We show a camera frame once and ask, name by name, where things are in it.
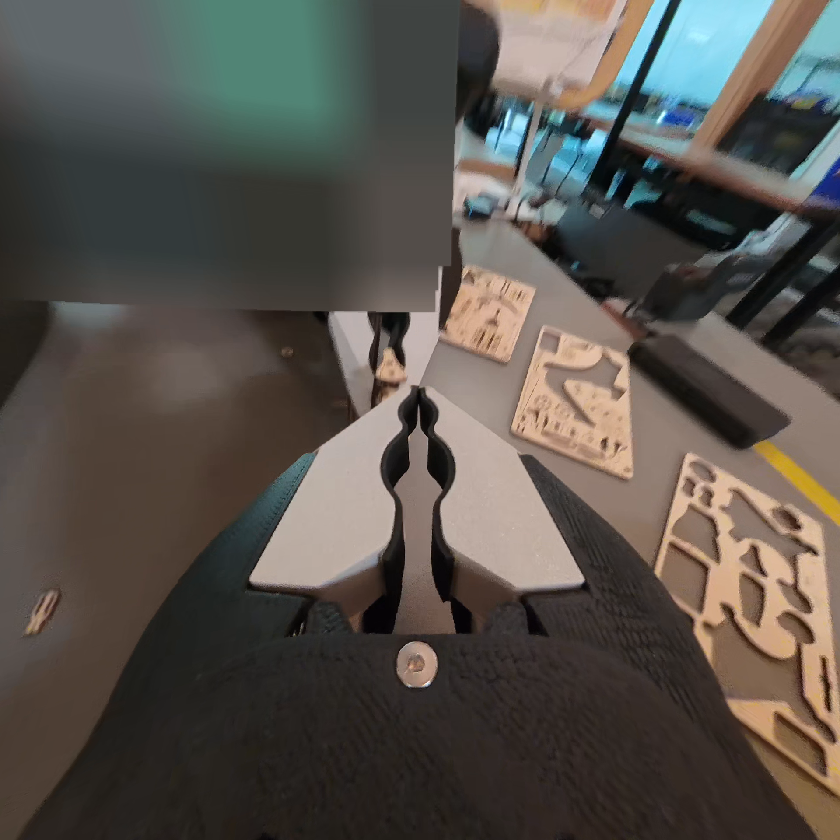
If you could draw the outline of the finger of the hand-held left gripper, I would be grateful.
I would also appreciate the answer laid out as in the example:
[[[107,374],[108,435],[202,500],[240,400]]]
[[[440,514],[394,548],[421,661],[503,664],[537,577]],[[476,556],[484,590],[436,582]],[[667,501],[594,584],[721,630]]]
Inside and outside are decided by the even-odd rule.
[[[420,385],[438,343],[439,312],[410,312],[402,348],[405,356],[406,383]]]
[[[364,312],[334,311],[328,315],[328,328],[350,409],[355,417],[361,417],[371,409],[375,390],[370,364],[374,341],[371,322]]]

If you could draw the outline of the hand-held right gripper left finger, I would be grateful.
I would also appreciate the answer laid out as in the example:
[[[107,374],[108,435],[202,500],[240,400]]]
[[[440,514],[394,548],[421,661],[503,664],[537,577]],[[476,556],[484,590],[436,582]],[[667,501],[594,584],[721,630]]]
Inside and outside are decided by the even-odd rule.
[[[391,634],[402,599],[403,506],[419,389],[404,386],[320,446],[249,576],[257,592],[339,605]]]

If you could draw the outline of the wooden model assembly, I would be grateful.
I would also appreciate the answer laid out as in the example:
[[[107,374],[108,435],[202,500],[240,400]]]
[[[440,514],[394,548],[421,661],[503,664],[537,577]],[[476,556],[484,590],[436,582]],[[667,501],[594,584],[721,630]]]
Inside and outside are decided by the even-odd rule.
[[[391,336],[383,329],[374,330],[369,351],[369,366],[373,377],[370,408],[380,405],[406,383],[406,371],[391,347]]]

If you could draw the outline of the wooden sheet with curved parts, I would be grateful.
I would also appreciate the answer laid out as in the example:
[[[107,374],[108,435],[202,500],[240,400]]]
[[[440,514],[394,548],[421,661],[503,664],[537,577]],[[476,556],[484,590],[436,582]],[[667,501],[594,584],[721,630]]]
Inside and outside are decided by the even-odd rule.
[[[481,358],[507,364],[536,289],[486,268],[467,265],[439,338]]]

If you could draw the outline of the wooden sheet with gear parts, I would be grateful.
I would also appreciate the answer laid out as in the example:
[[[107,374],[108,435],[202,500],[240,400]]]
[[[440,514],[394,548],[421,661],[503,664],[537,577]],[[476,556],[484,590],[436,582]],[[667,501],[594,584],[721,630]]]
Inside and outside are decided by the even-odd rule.
[[[621,480],[634,477],[625,353],[542,326],[511,434]]]

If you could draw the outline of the instruction poster board stand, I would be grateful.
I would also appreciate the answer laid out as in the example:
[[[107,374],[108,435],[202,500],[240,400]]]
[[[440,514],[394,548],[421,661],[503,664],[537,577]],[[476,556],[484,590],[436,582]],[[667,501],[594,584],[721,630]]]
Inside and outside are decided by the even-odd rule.
[[[545,109],[579,111],[614,82],[652,1],[499,1],[500,92],[528,98],[532,119],[512,185],[518,199]]]

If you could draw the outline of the black equipment case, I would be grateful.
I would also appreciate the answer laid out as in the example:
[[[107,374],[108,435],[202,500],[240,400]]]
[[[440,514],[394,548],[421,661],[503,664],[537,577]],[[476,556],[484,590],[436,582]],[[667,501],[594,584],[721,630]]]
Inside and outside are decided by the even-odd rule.
[[[570,203],[556,225],[563,253],[601,277],[643,280],[671,264],[695,263],[708,247],[610,201]]]

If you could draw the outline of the mostly empty wooden sheet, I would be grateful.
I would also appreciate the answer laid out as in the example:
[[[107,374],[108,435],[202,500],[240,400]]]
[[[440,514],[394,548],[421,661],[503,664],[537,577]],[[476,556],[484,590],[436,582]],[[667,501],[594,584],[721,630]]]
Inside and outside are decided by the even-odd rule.
[[[729,709],[835,797],[838,662],[822,524],[687,454],[654,572]]]

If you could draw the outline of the flat black case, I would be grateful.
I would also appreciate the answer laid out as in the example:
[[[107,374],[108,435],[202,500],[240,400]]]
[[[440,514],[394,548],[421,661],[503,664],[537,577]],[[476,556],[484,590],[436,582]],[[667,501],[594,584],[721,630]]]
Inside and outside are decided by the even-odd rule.
[[[657,333],[636,341],[627,356],[732,448],[750,448],[791,425],[788,414],[674,335]]]

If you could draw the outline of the long wooden desk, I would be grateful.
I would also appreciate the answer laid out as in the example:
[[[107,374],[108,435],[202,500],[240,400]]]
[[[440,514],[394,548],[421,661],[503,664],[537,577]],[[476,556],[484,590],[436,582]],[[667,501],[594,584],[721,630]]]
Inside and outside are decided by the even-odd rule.
[[[612,197],[623,203],[635,185],[654,172],[645,168],[655,160],[677,173],[677,182],[699,182],[725,193],[806,219],[838,216],[838,201],[813,197],[812,188],[776,171],[698,145],[682,129],[657,125],[648,119],[628,120],[616,142],[615,152],[603,149],[608,171],[614,171]]]

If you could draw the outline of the wooden pillar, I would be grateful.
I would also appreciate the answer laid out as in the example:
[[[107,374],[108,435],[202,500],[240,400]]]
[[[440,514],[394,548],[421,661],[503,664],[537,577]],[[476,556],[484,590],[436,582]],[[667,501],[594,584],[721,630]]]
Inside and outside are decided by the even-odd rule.
[[[690,143],[693,151],[715,149],[744,109],[772,86],[789,58],[782,58],[790,40],[793,18],[800,2],[775,1],[750,39],[721,94]]]

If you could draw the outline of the dark grey charger box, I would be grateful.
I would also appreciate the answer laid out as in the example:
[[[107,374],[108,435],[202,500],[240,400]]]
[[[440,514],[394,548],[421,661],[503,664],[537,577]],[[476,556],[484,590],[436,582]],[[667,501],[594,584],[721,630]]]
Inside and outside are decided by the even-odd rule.
[[[752,285],[753,276],[726,261],[711,267],[667,266],[639,304],[652,321],[696,322],[730,295]]]

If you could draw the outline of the yellow tape line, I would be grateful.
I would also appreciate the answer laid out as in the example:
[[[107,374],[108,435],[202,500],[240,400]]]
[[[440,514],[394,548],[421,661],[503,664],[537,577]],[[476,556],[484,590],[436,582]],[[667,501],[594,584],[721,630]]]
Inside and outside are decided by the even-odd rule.
[[[766,440],[752,450],[839,527],[839,499],[781,449]]]

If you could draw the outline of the small slotted wooden piece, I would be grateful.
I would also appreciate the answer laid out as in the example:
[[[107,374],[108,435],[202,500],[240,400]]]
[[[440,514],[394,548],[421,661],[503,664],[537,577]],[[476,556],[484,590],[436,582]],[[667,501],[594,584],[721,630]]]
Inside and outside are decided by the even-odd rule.
[[[49,624],[61,600],[58,588],[49,588],[38,594],[24,629],[23,637],[34,637],[41,634]]]

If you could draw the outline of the black frame pole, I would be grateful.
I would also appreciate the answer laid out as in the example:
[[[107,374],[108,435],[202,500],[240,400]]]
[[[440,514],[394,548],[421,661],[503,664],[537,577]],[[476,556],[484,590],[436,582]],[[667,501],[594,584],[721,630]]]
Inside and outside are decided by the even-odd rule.
[[[592,171],[588,188],[603,196],[608,194],[613,178],[614,169],[611,164],[613,153],[616,151],[618,141],[627,124],[629,115],[636,104],[642,87],[648,77],[649,71],[663,45],[665,37],[673,24],[674,18],[679,10],[681,1],[668,1],[665,10],[658,21],[658,25],[648,42],[644,56],[639,64],[636,75],[626,93],[626,96],[618,110],[616,118],[610,128],[602,152]]]

